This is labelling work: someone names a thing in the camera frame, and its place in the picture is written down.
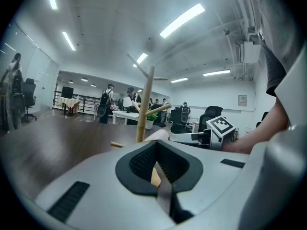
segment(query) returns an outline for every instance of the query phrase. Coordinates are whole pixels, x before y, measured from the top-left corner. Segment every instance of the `black railing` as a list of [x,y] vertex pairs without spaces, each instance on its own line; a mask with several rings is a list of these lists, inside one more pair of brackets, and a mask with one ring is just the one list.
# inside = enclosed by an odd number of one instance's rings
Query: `black railing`
[[[54,91],[53,96],[53,106],[58,106],[59,108],[64,109],[63,106],[59,105],[59,98],[61,97],[61,91]],[[94,105],[100,102],[100,98],[81,95],[81,94],[72,94],[73,99],[80,100],[78,112],[88,113],[94,112]]]

